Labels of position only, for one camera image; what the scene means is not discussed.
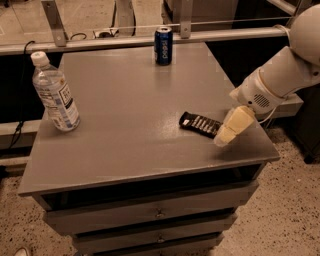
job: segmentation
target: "drawer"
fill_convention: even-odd
[[[223,239],[220,233],[206,234],[187,239],[177,239],[170,241],[170,243],[163,243],[157,245],[137,246],[128,249],[100,252],[90,254],[93,256],[174,256],[177,253],[191,253],[199,252],[200,250],[210,250],[218,246]]]
[[[217,212],[189,215],[160,222],[126,226],[105,232],[89,232],[73,239],[74,247],[83,254],[112,251],[138,245],[222,232],[236,220],[236,214],[217,215]]]
[[[251,181],[186,190],[48,212],[44,219],[61,235],[74,236],[95,230],[237,207],[245,204],[257,187],[258,182]]]

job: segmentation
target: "plastic bottle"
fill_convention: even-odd
[[[63,72],[50,64],[45,52],[34,52],[31,59],[36,67],[33,85],[54,125],[61,131],[75,129],[80,116]]]

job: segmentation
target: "terrazzo floor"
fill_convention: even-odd
[[[306,165],[296,144],[281,126],[267,131],[281,155],[258,177],[259,188],[219,246],[193,256],[320,255],[320,160]],[[27,246],[33,256],[73,256],[69,237],[61,237],[42,221],[33,199],[17,196],[20,177],[5,178],[0,187],[0,255]]]

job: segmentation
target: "blue soda can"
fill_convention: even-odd
[[[172,38],[170,27],[161,26],[154,33],[154,53],[156,63],[169,65],[172,61]]]

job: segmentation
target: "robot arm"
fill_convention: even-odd
[[[303,12],[289,33],[284,47],[257,68],[230,96],[241,106],[231,109],[214,139],[225,146],[247,129],[255,114],[273,111],[287,96],[320,83],[320,5]]]

